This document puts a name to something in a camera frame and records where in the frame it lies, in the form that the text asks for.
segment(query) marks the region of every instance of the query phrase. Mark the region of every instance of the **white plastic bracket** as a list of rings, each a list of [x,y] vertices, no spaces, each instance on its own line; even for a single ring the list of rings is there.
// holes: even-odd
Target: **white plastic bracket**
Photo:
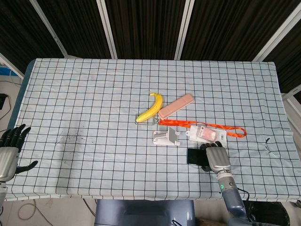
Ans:
[[[5,182],[0,182],[0,211],[3,207],[3,203],[7,192],[8,192],[8,188],[6,187]]]
[[[179,146],[178,136],[180,132],[168,127],[168,131],[154,131],[153,143],[155,145],[173,145]]]

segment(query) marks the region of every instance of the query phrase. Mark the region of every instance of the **yellow banana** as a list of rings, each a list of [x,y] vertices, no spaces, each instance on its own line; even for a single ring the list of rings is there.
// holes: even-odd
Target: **yellow banana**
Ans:
[[[156,102],[149,110],[139,115],[139,117],[136,119],[136,122],[143,122],[145,120],[148,120],[150,117],[157,114],[157,112],[161,109],[163,104],[163,97],[161,96],[161,94],[150,93],[150,96],[155,96]]]

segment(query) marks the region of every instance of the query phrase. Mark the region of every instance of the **dark fabric panel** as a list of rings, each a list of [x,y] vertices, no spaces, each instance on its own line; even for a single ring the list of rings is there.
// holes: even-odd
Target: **dark fabric panel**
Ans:
[[[33,59],[63,57],[27,0],[0,0],[0,34],[0,53],[23,73]]]
[[[174,59],[185,0],[106,0],[118,58]]]
[[[301,84],[301,21],[264,61],[275,62],[281,92],[287,93]]]
[[[38,0],[69,55],[111,58],[96,0]]]
[[[294,97],[299,101],[299,103],[301,104],[301,92],[299,92],[299,93],[296,93],[295,95],[294,95]]]
[[[252,61],[299,0],[196,0],[184,60]]]

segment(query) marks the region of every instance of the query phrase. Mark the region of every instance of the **metal beam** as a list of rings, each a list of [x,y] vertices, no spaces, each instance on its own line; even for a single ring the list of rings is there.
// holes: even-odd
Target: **metal beam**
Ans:
[[[44,25],[48,29],[49,33],[51,34],[51,36],[55,40],[55,42],[58,45],[59,49],[61,50],[63,56],[65,58],[68,58],[68,54],[67,54],[66,49],[64,48],[64,46],[63,46],[62,42],[60,41],[60,39],[58,38],[56,32],[53,30],[50,22],[48,21],[46,15],[44,14],[44,12],[43,12],[42,8],[40,7],[40,5],[38,4],[37,0],[29,0],[29,2],[32,4],[32,6],[36,10],[37,14],[39,15],[39,17],[43,21]]]
[[[263,61],[301,19],[301,2],[260,50],[253,61]]]
[[[14,66],[12,62],[10,62],[5,56],[3,56],[1,53],[0,53],[0,61],[5,63],[5,65],[8,66],[21,79],[24,79],[24,74],[16,66]]]
[[[295,95],[296,93],[299,93],[300,91],[301,91],[301,84],[299,86],[293,88],[288,93],[283,94],[282,95],[282,100],[285,101],[286,99],[292,97],[293,95]]]
[[[174,60],[181,59],[193,5],[194,5],[194,0],[186,0],[185,6],[184,6],[184,11],[183,11],[183,16],[182,16],[182,22],[181,22],[178,42],[177,42],[177,46],[176,46],[175,54],[174,54]]]
[[[118,57],[117,57],[117,53],[116,53],[115,43],[114,43],[114,39],[113,39],[112,29],[111,29],[105,1],[104,0],[96,0],[96,2],[97,2],[100,18],[102,19],[103,29],[104,29],[105,37],[108,42],[111,57],[112,57],[112,59],[117,59]]]

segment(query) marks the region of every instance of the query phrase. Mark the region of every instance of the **floor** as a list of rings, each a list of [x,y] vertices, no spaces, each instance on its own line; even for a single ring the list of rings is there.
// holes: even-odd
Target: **floor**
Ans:
[[[12,77],[13,82],[19,83],[17,77]],[[0,75],[0,93],[8,94],[11,98],[12,108],[16,101],[19,87],[11,83],[8,76]],[[0,117],[9,110],[8,101],[5,102],[3,109],[0,110]],[[6,129],[11,111],[0,120],[0,131]],[[87,206],[82,199],[39,199],[36,200],[37,208],[41,213],[36,210],[34,215],[30,217],[34,211],[34,207],[30,205],[22,207],[26,203],[33,203],[33,200],[5,202],[3,213],[0,220],[3,226],[40,226],[50,225],[43,218],[41,213],[46,219],[54,226],[92,226],[94,223],[94,216],[90,213]],[[87,200],[88,205],[95,211],[95,201]],[[219,222],[227,222],[230,218],[226,206],[222,200],[202,200],[195,201],[196,217],[203,219],[211,219]],[[291,221],[291,226],[301,225],[301,208],[298,208],[294,203],[283,203],[286,208]]]

